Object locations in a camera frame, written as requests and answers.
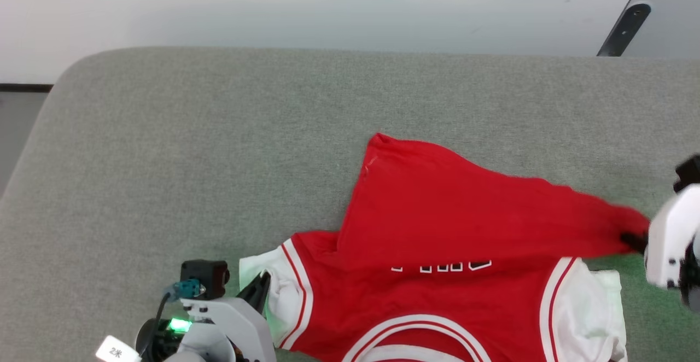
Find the white label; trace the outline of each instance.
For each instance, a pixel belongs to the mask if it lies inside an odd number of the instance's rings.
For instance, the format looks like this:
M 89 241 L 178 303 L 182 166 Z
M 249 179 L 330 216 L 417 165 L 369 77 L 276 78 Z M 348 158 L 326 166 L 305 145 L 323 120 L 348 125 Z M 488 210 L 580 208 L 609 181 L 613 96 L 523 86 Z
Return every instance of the white label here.
M 95 356 L 104 362 L 141 362 L 141 357 L 135 349 L 112 335 L 102 342 Z

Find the black cable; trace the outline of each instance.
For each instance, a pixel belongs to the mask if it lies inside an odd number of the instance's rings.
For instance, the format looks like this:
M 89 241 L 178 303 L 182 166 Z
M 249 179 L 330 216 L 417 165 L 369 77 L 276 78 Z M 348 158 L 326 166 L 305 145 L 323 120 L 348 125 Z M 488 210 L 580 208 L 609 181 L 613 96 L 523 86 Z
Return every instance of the black cable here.
M 138 354 L 140 357 L 143 358 L 146 352 L 148 352 L 148 360 L 151 360 L 151 354 L 150 352 L 151 347 L 153 347 L 153 339 L 155 339 L 155 332 L 158 330 L 158 326 L 160 326 L 160 316 L 163 315 L 163 309 L 165 309 L 165 303 L 168 302 L 168 298 L 170 298 L 170 293 L 166 292 L 165 295 L 163 295 L 162 300 L 160 300 L 160 305 L 158 306 L 158 313 L 155 315 L 155 322 L 153 322 L 153 327 L 150 329 L 150 333 L 148 334 L 147 337 L 147 342 L 145 343 L 145 346 L 143 346 L 143 350 Z

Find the green light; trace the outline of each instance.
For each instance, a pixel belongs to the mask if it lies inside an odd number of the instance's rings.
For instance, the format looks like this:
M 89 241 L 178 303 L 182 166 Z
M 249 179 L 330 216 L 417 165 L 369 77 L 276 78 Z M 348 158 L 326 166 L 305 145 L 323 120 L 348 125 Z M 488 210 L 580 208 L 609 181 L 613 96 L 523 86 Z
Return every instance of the green light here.
M 168 328 L 174 330 L 175 332 L 187 332 L 192 325 L 188 320 L 172 319 Z

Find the red stripe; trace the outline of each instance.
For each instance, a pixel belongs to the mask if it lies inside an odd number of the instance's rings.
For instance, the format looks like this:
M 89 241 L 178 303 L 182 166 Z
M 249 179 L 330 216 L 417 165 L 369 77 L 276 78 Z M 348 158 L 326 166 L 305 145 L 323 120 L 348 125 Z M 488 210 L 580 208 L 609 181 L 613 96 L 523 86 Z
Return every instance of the red stripe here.
M 555 362 L 559 362 L 559 358 L 557 356 L 557 345 L 555 344 L 555 329 L 553 328 L 553 311 L 555 310 L 555 299 L 557 299 L 557 291 L 559 290 L 559 286 L 562 285 L 562 281 L 564 278 L 567 276 L 568 271 L 571 269 L 571 266 L 575 262 L 575 258 L 571 258 L 571 262 L 567 265 L 567 269 L 564 270 L 562 273 L 562 276 L 559 278 L 557 282 L 557 286 L 555 287 L 555 292 L 552 294 L 552 300 L 550 301 L 550 340 L 552 341 L 552 352 L 553 355 L 555 355 Z
M 439 327 L 441 327 L 442 329 L 447 329 L 449 332 L 451 332 L 451 333 L 457 335 L 460 339 L 464 340 L 464 341 L 469 345 L 469 347 L 472 348 L 472 351 L 473 351 L 474 354 L 477 356 L 477 359 L 478 359 L 477 362 L 483 362 L 483 360 L 481 359 L 481 356 L 479 355 L 479 352 L 478 352 L 477 349 L 474 347 L 474 345 L 472 345 L 472 343 L 469 342 L 468 339 L 466 339 L 465 337 L 463 337 L 463 336 L 460 335 L 459 333 L 455 332 L 455 330 L 453 330 L 452 328 L 448 327 L 447 325 L 440 324 L 440 323 L 437 323 L 437 322 L 431 322 L 431 320 L 414 320 L 413 322 L 404 322 L 404 323 L 402 323 L 402 324 L 392 325 L 392 326 L 390 326 L 390 327 L 387 327 L 387 328 L 383 329 L 381 332 L 377 333 L 377 335 L 375 335 L 373 338 L 371 338 L 369 341 L 367 341 L 367 342 L 365 343 L 365 345 L 362 346 L 362 348 L 360 348 L 359 351 L 357 351 L 357 354 L 355 354 L 355 356 L 353 357 L 352 362 L 356 362 L 357 359 L 358 359 L 358 357 L 360 357 L 360 355 L 362 355 L 362 352 L 365 351 L 365 349 L 366 349 L 370 344 L 372 344 L 372 342 L 374 342 L 378 337 L 382 337 L 383 333 L 387 332 L 388 330 L 392 330 L 392 329 L 395 329 L 395 328 L 398 328 L 398 327 L 401 327 L 401 326 L 416 325 L 416 324 L 428 324 L 428 325 L 439 326 Z
M 297 277 L 297 283 L 299 284 L 299 287 L 302 289 L 302 311 L 299 313 L 299 320 L 297 320 L 297 325 L 294 327 L 294 329 L 287 335 L 287 337 L 282 340 L 282 343 L 279 344 L 280 348 L 284 348 L 284 343 L 287 342 L 287 339 L 292 335 L 292 333 L 296 332 L 297 329 L 302 325 L 302 317 L 304 317 L 304 309 L 306 308 L 306 290 L 304 289 L 304 285 L 302 285 L 302 280 L 299 277 L 299 272 L 297 272 L 297 268 L 294 266 L 294 262 L 292 262 L 292 258 L 289 256 L 289 253 L 287 252 L 287 247 L 282 245 L 282 251 L 284 252 L 284 255 L 287 256 L 287 260 L 289 261 L 289 264 L 292 265 L 292 270 L 294 271 L 294 275 Z

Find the gray floor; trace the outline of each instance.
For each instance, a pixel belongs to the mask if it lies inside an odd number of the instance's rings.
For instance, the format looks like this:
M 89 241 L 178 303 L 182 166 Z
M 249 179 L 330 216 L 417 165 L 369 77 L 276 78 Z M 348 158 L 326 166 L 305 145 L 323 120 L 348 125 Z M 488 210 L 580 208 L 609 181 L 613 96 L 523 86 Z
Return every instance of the gray floor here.
M 22 154 L 46 94 L 0 92 L 0 197 Z

